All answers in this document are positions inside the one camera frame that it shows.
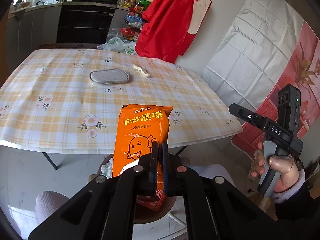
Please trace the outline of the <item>person's right hand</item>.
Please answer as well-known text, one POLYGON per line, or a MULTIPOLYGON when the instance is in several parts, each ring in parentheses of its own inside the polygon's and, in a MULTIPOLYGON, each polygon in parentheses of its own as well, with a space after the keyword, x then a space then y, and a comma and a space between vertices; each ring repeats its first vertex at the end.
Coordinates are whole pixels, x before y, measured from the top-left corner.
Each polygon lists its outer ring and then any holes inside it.
MULTIPOLYGON (((249 177, 253 180, 265 173, 263 144, 259 142, 257 147, 258 150, 254 153, 254 161, 251 163, 249 172, 249 177)), ((274 187, 275 193, 283 193, 291 189, 299 181, 299 170, 292 157, 274 155, 268 159, 268 163, 272 170, 280 173, 280 178, 274 187)))

